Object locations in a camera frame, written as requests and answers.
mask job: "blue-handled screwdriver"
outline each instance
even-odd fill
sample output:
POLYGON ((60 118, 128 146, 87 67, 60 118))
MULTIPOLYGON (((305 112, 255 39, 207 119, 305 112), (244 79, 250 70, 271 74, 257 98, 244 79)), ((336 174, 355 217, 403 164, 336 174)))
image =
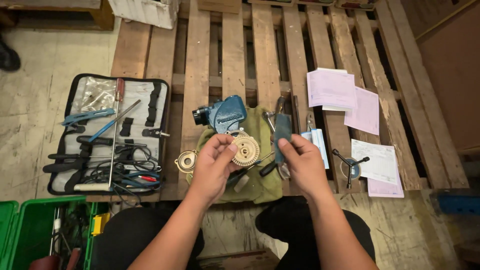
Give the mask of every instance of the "blue-handled screwdriver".
POLYGON ((90 139, 88 139, 88 142, 91 143, 93 142, 98 136, 102 135, 109 127, 111 127, 113 124, 115 124, 116 121, 118 121, 120 118, 122 118, 126 113, 128 113, 131 109, 133 109, 138 103, 140 103, 140 100, 137 100, 134 104, 132 104, 130 107, 128 107, 126 110, 124 110, 121 114, 119 114, 115 119, 110 121, 108 124, 106 124, 104 127, 102 127, 97 133, 95 133, 90 139))

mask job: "white styrofoam box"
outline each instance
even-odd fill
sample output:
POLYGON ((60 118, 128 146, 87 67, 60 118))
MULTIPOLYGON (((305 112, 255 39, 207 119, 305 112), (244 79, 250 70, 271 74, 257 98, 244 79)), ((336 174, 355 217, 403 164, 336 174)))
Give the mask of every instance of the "white styrofoam box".
POLYGON ((173 29, 180 0, 108 0, 115 16, 173 29))

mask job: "stack of receipts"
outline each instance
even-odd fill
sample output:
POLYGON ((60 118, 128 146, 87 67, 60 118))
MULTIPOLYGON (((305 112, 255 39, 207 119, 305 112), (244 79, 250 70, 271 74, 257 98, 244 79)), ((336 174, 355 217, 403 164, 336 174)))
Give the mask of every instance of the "stack of receipts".
POLYGON ((378 95, 355 86, 346 70, 317 68, 307 73, 308 105, 345 112, 344 124, 379 134, 378 95))
POLYGON ((360 163, 360 176, 368 178, 368 195, 403 198, 395 148, 352 139, 352 158, 361 160, 364 157, 370 160, 360 163))

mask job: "wrench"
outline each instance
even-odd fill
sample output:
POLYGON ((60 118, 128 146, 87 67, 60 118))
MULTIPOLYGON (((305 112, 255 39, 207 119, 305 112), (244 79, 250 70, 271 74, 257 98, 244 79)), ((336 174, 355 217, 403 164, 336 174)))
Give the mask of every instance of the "wrench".
POLYGON ((262 117, 265 119, 265 121, 267 121, 268 123, 268 126, 270 127, 270 131, 272 131, 272 133, 275 133, 275 127, 273 126, 272 124, 272 121, 270 120, 270 117, 272 116, 272 112, 270 111, 264 111, 262 113, 262 117))

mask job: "person's right hand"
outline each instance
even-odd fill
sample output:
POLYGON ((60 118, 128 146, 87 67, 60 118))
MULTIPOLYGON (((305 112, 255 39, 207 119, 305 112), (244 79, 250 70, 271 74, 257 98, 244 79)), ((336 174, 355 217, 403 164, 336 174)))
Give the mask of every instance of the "person's right hand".
POLYGON ((278 147, 283 153, 291 178, 297 183, 306 197, 315 197, 318 193, 332 193, 322 154, 316 145, 304 137, 292 134, 292 142, 278 140, 278 147))

